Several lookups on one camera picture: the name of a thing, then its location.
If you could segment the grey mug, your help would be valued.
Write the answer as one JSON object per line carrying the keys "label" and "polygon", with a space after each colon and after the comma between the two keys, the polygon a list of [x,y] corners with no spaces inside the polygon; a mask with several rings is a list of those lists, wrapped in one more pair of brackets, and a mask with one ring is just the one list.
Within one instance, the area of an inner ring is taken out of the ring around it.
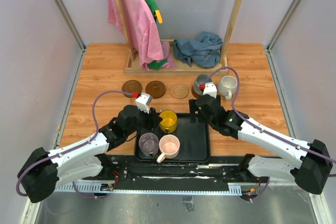
{"label": "grey mug", "polygon": [[195,79],[194,84],[193,84],[193,89],[196,94],[202,95],[203,91],[200,89],[200,84],[204,84],[207,78],[208,78],[208,75],[201,74]]}

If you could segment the white cup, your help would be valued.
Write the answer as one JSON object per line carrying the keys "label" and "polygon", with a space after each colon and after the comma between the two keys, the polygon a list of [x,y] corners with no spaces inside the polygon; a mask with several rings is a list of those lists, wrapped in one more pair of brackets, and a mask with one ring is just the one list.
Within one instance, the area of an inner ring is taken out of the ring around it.
{"label": "white cup", "polygon": [[237,90],[237,79],[232,76],[224,76],[217,85],[218,93],[226,100],[231,100]]}

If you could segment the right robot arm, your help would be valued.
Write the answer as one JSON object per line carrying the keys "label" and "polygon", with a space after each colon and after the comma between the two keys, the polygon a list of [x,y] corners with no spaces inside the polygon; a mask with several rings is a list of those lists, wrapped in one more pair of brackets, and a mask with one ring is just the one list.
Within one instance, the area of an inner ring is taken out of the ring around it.
{"label": "right robot arm", "polygon": [[295,182],[301,189],[319,195],[331,176],[335,160],[320,140],[309,143],[274,131],[239,111],[225,110],[219,98],[208,94],[189,100],[190,113],[198,115],[223,136],[261,146],[277,155],[267,158],[245,155],[238,177],[250,182],[255,177],[273,177]]}

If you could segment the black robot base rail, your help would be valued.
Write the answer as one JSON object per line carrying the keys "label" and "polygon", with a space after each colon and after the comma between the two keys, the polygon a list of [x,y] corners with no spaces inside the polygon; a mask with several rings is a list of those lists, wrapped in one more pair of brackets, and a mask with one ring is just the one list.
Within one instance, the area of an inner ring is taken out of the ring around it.
{"label": "black robot base rail", "polygon": [[[256,194],[267,178],[244,175],[242,156],[211,156],[204,163],[195,161],[140,161],[133,155],[100,155],[103,170],[96,176],[76,179],[80,191],[98,195],[115,192],[153,194]],[[82,188],[92,182],[95,188]]]}

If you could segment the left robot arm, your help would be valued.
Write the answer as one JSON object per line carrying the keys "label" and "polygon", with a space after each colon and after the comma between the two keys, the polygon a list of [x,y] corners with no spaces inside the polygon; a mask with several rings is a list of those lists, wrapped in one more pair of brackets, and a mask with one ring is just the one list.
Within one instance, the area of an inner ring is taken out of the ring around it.
{"label": "left robot arm", "polygon": [[125,143],[134,132],[152,130],[161,121],[155,108],[144,112],[135,105],[127,105],[108,124],[81,141],[50,151],[39,147],[18,172],[16,192],[37,203],[69,182],[95,176],[108,179],[112,166],[101,162],[99,156]]}

